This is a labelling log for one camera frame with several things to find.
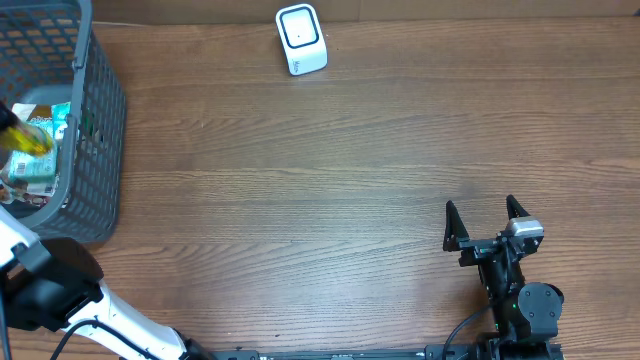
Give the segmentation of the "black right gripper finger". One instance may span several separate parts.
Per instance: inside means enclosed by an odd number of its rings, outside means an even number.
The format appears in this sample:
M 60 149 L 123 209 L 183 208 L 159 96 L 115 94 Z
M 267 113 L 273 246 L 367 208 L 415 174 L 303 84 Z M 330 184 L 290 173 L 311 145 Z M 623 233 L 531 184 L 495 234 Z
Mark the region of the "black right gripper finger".
M 530 216 L 530 214 L 522 207 L 512 194 L 509 194 L 506 197 L 506 208 L 510 219 Z
M 446 203 L 446 225 L 443 239 L 443 250 L 447 252 L 460 251 L 460 245 L 470 240 L 459 212 L 453 201 Z

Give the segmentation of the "small teal white box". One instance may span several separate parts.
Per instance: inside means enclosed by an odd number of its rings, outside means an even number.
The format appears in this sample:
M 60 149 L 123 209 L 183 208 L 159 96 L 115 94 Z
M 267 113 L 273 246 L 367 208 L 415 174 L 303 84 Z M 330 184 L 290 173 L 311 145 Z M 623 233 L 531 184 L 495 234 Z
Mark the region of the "small teal white box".
M 71 111 L 71 103 L 59 103 L 51 106 L 53 122 L 53 139 L 58 145 L 63 143 L 65 131 L 68 127 L 67 116 Z

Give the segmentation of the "yellow liquid bottle silver cap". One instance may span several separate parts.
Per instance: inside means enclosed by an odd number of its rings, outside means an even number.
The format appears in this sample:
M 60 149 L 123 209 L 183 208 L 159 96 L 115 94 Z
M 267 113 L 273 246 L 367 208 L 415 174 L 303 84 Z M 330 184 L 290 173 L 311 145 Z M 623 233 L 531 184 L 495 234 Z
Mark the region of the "yellow liquid bottle silver cap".
M 1 147 L 31 156 L 44 156 L 53 149 L 54 141 L 42 128 L 19 122 L 1 131 Z

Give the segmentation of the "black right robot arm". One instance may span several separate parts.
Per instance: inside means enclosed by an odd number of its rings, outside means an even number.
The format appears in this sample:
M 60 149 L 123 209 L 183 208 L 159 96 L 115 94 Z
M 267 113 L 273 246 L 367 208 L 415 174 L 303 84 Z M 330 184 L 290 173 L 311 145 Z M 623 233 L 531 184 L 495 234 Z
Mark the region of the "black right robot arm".
M 493 239 L 473 240 L 448 201 L 443 250 L 458 252 L 460 266 L 478 268 L 501 337 L 516 343 L 546 342 L 558 335 L 564 295 L 551 284 L 528 283 L 520 266 L 537 252 L 544 227 L 514 196 L 506 198 L 506 207 L 506 228 Z

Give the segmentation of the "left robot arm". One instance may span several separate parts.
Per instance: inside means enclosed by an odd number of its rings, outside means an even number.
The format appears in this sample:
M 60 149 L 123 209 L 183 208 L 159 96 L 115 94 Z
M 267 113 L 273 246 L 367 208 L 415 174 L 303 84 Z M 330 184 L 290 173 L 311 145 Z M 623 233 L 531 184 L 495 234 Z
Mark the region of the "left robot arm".
M 83 336 L 123 359 L 211 359 L 195 340 L 158 324 L 106 285 L 87 249 L 68 238 L 42 239 L 1 210 L 1 357 L 12 357 L 8 330 L 64 332 L 51 357 Z

